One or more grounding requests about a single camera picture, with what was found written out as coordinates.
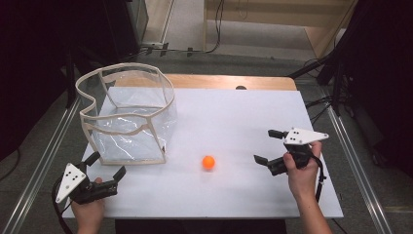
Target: transparent plastic basket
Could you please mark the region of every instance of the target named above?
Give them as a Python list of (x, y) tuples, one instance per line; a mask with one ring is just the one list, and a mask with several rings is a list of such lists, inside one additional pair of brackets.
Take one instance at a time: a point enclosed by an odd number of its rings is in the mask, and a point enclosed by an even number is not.
[(173, 85), (154, 66), (120, 63), (76, 82), (82, 129), (103, 165), (166, 162), (177, 121)]

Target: white tabletop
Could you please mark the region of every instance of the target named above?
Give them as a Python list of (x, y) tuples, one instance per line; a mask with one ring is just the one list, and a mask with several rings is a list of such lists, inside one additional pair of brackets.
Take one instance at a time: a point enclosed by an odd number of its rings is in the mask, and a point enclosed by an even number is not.
[[(169, 144), (168, 161), (161, 165), (127, 166), (118, 195), (106, 198), (105, 216), (299, 216), (287, 175), (272, 176), (253, 158), (256, 154), (272, 160), (286, 151), (281, 139), (268, 137), (270, 129), (313, 129), (299, 92), (175, 89), (175, 96), (178, 123)], [(83, 159), (92, 152), (88, 146)], [(206, 155), (215, 158), (212, 171), (202, 168)], [(342, 217), (327, 166), (324, 163), (327, 180), (320, 207), (326, 217)], [(111, 180), (119, 168), (101, 166), (97, 161), (88, 168), (88, 176)], [(73, 213), (68, 209), (63, 216), (73, 217)]]

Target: black cable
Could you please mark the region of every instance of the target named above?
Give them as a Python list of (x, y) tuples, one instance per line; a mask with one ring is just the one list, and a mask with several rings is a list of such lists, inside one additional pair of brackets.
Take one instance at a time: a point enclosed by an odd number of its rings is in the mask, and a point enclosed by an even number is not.
[(18, 158), (17, 158), (15, 164), (12, 166), (12, 168), (11, 168), (5, 175), (3, 175), (3, 176), (0, 177), (0, 182), (1, 182), (4, 178), (6, 178), (7, 176), (9, 176), (9, 175), (16, 169), (16, 167), (18, 166), (18, 164), (19, 164), (19, 162), (20, 162), (21, 154), (20, 154), (20, 150), (19, 150), (19, 149), (17, 150), (17, 152), (18, 152)]
[(64, 221), (63, 217), (62, 217), (62, 214), (63, 214), (64, 211), (63, 211), (63, 212), (60, 212), (60, 210), (59, 210), (59, 208), (58, 208), (58, 206), (57, 206), (57, 203), (56, 203), (57, 186), (61, 183), (61, 180), (63, 179), (63, 175), (64, 175), (64, 174), (61, 174), (61, 176), (58, 177), (58, 179), (56, 180), (55, 184), (53, 185), (53, 188), (52, 188), (52, 203), (53, 203), (53, 207), (54, 207), (54, 209), (55, 209), (55, 212), (56, 212), (56, 215), (57, 215), (57, 218), (58, 218), (58, 222), (60, 223), (61, 228), (63, 228), (64, 233), (66, 233), (66, 234), (73, 234), (72, 231), (70, 230), (70, 228), (67, 226), (66, 222)]
[(325, 112), (325, 110), (328, 109), (328, 107), (331, 106), (331, 103), (329, 103), (318, 115), (316, 115), (315, 117), (311, 118), (311, 120), (315, 119), (312, 123), (312, 125), (314, 125), (316, 123), (316, 121), (319, 119), (319, 117), (322, 115), (322, 113)]
[(337, 224), (337, 226), (344, 232), (347, 234), (347, 231), (344, 230), (344, 228), (337, 222), (337, 220), (335, 218), (332, 218), (333, 222), (335, 222), (335, 224)]
[(203, 53), (203, 54), (209, 54), (212, 53), (214, 51), (216, 51), (216, 49), (218, 49), (218, 47), (221, 45), (221, 23), (222, 23), (222, 14), (224, 12), (224, 3), (225, 0), (221, 0), (219, 2), (218, 8), (216, 9), (216, 13), (215, 13), (215, 29), (216, 29), (216, 34), (218, 36), (216, 43), (215, 43), (215, 47), (209, 51), (184, 51), (184, 50), (170, 50), (170, 49), (156, 49), (156, 48), (147, 48), (147, 51), (159, 51), (159, 52), (182, 52), (182, 53)]

